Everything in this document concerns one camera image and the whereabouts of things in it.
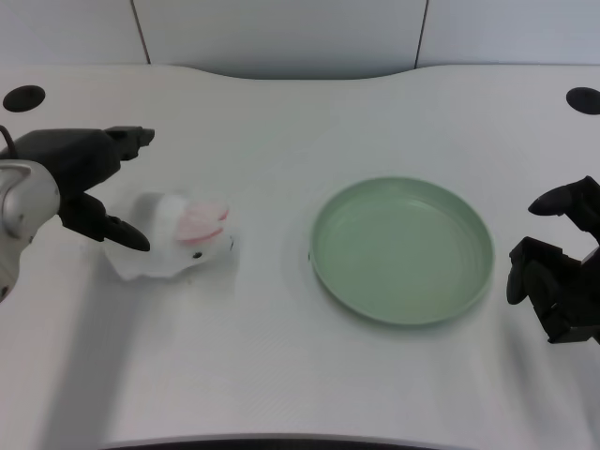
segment white plush toy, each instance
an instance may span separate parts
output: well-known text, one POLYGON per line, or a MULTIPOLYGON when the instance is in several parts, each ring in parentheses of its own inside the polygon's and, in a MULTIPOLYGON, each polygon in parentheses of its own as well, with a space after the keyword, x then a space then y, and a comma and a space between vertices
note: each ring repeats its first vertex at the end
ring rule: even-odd
POLYGON ((220 202, 195 202, 180 194, 146 192, 121 201, 111 208, 111 214, 140 230, 150 241, 148 252, 104 241, 106 256, 125 280, 140 275, 172 277, 230 249, 233 242, 224 232, 229 209, 220 202))

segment robotic arm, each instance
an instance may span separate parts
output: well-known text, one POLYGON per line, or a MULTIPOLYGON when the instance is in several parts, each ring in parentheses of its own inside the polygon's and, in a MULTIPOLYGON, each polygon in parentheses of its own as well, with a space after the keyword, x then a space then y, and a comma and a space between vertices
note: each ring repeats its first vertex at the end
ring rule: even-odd
MULTIPOLYGON (((557 187, 537 199, 537 216, 565 214, 600 243, 600 186, 590 177, 557 187)), ((508 303, 529 296, 548 342, 600 342, 600 251, 578 261, 563 250, 526 237, 510 252, 508 303)))
POLYGON ((16 142, 4 127, 0 133, 7 141, 0 151, 0 302, 17 282, 22 251, 55 214, 66 228, 97 241, 150 249, 141 232, 108 216, 85 191, 136 158, 154 139, 153 129, 41 129, 16 142))

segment black circular hole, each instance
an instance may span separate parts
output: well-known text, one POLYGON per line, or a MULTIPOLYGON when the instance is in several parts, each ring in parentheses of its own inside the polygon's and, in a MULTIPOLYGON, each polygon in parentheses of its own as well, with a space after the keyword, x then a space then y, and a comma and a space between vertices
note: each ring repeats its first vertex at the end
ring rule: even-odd
POLYGON ((41 104, 46 98, 46 92, 39 86, 21 86, 10 91, 2 105, 11 113, 24 113, 31 111, 41 104))
POLYGON ((576 87, 566 94, 566 102, 575 111, 589 115, 600 114, 600 92, 591 87, 576 87))

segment white table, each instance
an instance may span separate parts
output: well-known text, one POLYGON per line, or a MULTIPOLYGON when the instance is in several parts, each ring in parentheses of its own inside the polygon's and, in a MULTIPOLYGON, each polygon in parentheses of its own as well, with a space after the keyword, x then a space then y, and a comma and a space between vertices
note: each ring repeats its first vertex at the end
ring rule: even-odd
POLYGON ((531 304, 510 307, 508 252, 525 235, 594 247, 527 206, 600 179, 600 117, 565 102, 600 67, 435 67, 348 82, 236 80, 180 67, 0 71, 0 111, 34 128, 142 125, 156 138, 92 190, 192 186, 229 196, 235 257, 168 282, 121 282, 100 245, 58 218, 0 305, 0 448, 92 449, 253 433, 372 437, 436 448, 597 448, 600 349, 551 346, 531 304), (308 230, 329 195, 380 174, 466 199, 492 230, 494 283, 462 318, 406 330, 327 297, 308 230))

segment plate rim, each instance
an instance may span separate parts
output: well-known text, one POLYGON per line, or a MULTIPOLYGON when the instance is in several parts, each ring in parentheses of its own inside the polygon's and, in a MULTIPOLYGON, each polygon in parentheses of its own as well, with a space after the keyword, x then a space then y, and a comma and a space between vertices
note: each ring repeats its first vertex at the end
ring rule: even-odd
POLYGON ((489 290, 489 287, 491 285, 491 280, 493 278, 493 273, 494 273, 494 268, 495 268, 495 264, 496 264, 496 252, 495 252, 495 246, 494 246, 494 240, 493 240, 493 236, 492 233, 488 227, 488 225, 486 224, 486 222, 481 218, 481 216, 477 213, 477 211, 468 203, 466 202, 461 196, 459 196, 458 194, 456 194, 455 192, 453 192, 450 189, 447 189, 445 187, 441 187, 435 183, 431 183, 429 181, 425 181, 422 180, 420 178, 414 178, 414 177, 409 177, 409 176, 377 176, 377 177, 372 177, 372 178, 367 178, 355 183, 352 183, 344 188, 342 188, 341 190, 339 190, 336 194, 332 195, 331 197, 329 197, 324 204, 319 208, 319 211, 317 213, 317 215, 315 216, 314 220, 312 221, 312 226, 310 229, 310 235, 309 235, 309 251, 310 251, 310 264, 312 265, 313 270, 315 271, 315 273, 317 274, 317 277, 319 279, 319 281, 322 283, 322 285, 326 288, 326 290, 328 292, 331 293, 331 295, 333 297, 336 298, 336 301, 338 301, 341 305, 343 305, 344 307, 352 310, 353 312, 363 316, 363 317, 367 317, 373 321, 379 322, 379 323, 386 323, 386 324, 391 324, 391 325, 401 325, 401 326, 419 326, 419 325, 428 325, 428 324, 432 324, 432 323, 440 323, 440 322, 445 322, 451 319, 456 318, 457 316, 461 315, 462 313, 464 313, 467 309, 469 309, 470 307, 472 307, 473 305, 475 305, 476 303, 478 303, 479 301, 481 301, 483 299, 483 297, 486 295, 486 293, 489 290), (472 213, 475 215, 475 217, 477 219, 479 219, 479 221, 481 222, 481 224, 483 225, 483 229, 485 232, 485 236, 487 237, 487 240, 489 241, 489 246, 490 246, 490 265, 489 265, 489 269, 487 271, 487 273, 485 274, 484 277, 484 282, 482 283, 481 287, 479 288, 479 290, 472 296, 472 298, 466 302, 462 307, 458 308, 457 310, 453 311, 452 314, 446 314, 443 315, 441 317, 436 317, 436 318, 432 318, 432 319, 427 319, 424 321, 419 321, 419 322, 415 322, 415 321, 411 321, 411 322, 398 322, 398 321, 388 321, 384 318, 381 317, 377 317, 375 315, 372 315, 368 312, 365 312, 364 310, 361 310, 359 307, 356 307, 354 305, 351 305, 350 303, 344 301, 342 299, 342 297, 340 295, 338 295, 329 284, 327 284, 327 281, 325 280, 325 277, 323 276, 322 272, 320 271, 318 264, 317 264, 317 257, 316 257, 316 253, 314 251, 315 249, 315 234, 316 234, 316 228, 317 225, 321 219, 321 217, 323 216, 323 213, 325 212, 325 210, 327 209, 327 207, 338 197, 340 197, 341 195, 343 195, 346 191, 352 189, 352 188, 356 188, 360 185, 363 185, 365 183, 370 183, 370 182, 374 182, 374 181, 384 181, 384 180, 405 180, 405 181, 411 181, 411 182, 417 182, 417 183, 421 183, 421 184, 425 184, 425 185, 430 185, 433 186, 437 189, 440 189, 454 197, 456 197, 457 199, 459 199, 462 203, 464 203, 471 211, 472 213))

